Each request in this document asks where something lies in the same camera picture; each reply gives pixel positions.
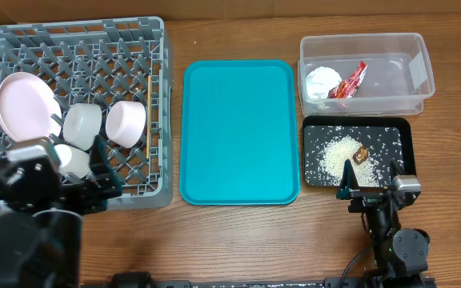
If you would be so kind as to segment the white plastic cup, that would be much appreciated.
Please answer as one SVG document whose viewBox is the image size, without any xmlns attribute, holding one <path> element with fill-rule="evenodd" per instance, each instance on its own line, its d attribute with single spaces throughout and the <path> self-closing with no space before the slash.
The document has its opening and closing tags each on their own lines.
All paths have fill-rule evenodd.
<svg viewBox="0 0 461 288">
<path fill-rule="evenodd" d="M 78 178 L 84 178 L 90 173 L 90 155 L 78 148 L 65 144 L 54 147 L 60 166 L 59 173 L 63 176 L 73 174 Z"/>
</svg>

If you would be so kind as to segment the brown food scrap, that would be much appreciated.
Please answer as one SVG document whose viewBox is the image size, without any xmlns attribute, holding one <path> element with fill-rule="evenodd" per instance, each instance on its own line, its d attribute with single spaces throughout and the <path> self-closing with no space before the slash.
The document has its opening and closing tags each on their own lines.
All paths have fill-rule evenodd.
<svg viewBox="0 0 461 288">
<path fill-rule="evenodd" d="M 361 165 L 369 158 L 369 149 L 365 146 L 360 146 L 352 158 L 357 165 Z"/>
</svg>

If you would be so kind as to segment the grey bowl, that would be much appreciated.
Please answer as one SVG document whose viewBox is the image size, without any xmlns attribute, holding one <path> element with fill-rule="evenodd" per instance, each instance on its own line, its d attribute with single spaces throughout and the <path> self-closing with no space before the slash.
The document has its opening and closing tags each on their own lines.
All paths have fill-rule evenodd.
<svg viewBox="0 0 461 288">
<path fill-rule="evenodd" d="M 70 107 L 63 123 L 66 142 L 80 150 L 89 150 L 102 125 L 102 110 L 96 104 L 76 103 Z"/>
</svg>

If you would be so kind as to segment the small white plate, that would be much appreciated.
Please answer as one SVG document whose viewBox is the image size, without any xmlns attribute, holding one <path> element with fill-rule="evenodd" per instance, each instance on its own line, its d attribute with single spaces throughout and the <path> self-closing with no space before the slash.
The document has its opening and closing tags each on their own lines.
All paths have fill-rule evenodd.
<svg viewBox="0 0 461 288">
<path fill-rule="evenodd" d="M 146 107 L 141 102 L 116 102 L 106 116 L 106 135 L 124 148 L 141 138 L 146 125 Z"/>
</svg>

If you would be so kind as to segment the large white plate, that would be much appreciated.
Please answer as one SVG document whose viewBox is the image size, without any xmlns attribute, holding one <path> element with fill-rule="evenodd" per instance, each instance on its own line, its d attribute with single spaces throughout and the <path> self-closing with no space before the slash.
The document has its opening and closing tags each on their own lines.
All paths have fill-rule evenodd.
<svg viewBox="0 0 461 288">
<path fill-rule="evenodd" d="M 16 72 L 0 84 L 0 127 L 15 142 L 58 136 L 62 130 L 54 117 L 62 110 L 53 90 L 39 77 Z"/>
</svg>

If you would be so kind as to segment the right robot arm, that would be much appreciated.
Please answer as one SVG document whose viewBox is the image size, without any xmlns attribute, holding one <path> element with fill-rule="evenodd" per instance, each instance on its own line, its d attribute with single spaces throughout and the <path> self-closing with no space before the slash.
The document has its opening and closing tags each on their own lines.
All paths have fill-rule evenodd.
<svg viewBox="0 0 461 288">
<path fill-rule="evenodd" d="M 371 244 L 349 262 L 338 281 L 340 287 L 435 286 L 434 279 L 423 276 L 428 269 L 429 235 L 424 230 L 402 228 L 398 217 L 398 212 L 412 205 L 420 194 L 417 177 L 406 174 L 394 160 L 391 183 L 373 192 L 359 188 L 351 161 L 344 162 L 336 198 L 349 200 L 348 211 L 361 214 Z M 360 278 L 348 278 L 352 266 L 368 252 L 374 255 L 375 268 Z"/>
</svg>

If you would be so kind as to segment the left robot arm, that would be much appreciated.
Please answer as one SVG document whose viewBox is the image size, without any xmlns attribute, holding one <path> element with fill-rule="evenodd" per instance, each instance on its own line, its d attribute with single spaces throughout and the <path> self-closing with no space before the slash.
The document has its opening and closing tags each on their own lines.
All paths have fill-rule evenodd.
<svg viewBox="0 0 461 288">
<path fill-rule="evenodd" d="M 76 287 L 82 221 L 122 194 L 106 145 L 96 136 L 89 153 L 93 178 L 63 185 L 59 156 L 48 138 L 17 144 L 0 160 L 0 287 Z"/>
</svg>

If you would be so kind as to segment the red snack wrapper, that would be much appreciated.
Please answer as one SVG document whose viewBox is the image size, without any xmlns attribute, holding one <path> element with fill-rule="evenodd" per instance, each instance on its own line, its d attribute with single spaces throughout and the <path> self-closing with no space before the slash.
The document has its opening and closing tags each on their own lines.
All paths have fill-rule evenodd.
<svg viewBox="0 0 461 288">
<path fill-rule="evenodd" d="M 330 91 L 330 98 L 352 98 L 361 85 L 367 71 L 367 64 L 360 62 L 354 73 L 341 81 Z"/>
</svg>

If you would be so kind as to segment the rice grains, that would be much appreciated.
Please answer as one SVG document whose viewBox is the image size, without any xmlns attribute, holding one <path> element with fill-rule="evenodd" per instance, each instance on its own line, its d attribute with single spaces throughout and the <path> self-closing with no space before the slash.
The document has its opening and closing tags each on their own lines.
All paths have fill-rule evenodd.
<svg viewBox="0 0 461 288">
<path fill-rule="evenodd" d="M 369 158 L 357 165 L 352 156 L 360 146 Z M 338 186 L 349 159 L 361 187 L 380 187 L 390 180 L 390 160 L 403 164 L 398 129 L 382 126 L 305 126 L 303 169 L 309 186 Z"/>
</svg>

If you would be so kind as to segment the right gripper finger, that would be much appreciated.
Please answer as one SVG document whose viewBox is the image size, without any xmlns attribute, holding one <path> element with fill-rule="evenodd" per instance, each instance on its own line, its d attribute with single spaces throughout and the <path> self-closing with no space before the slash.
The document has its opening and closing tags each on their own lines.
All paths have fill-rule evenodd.
<svg viewBox="0 0 461 288">
<path fill-rule="evenodd" d="M 352 190 L 358 190 L 359 184 L 355 177 L 355 172 L 351 161 L 347 159 L 344 162 L 343 176 L 339 185 L 339 192 L 351 192 Z"/>
<path fill-rule="evenodd" d="M 395 178 L 399 175 L 404 175 L 405 174 L 405 171 L 404 171 L 404 168 L 399 165 L 399 163 L 394 159 L 392 158 L 390 160 L 390 176 L 391 178 Z"/>
</svg>

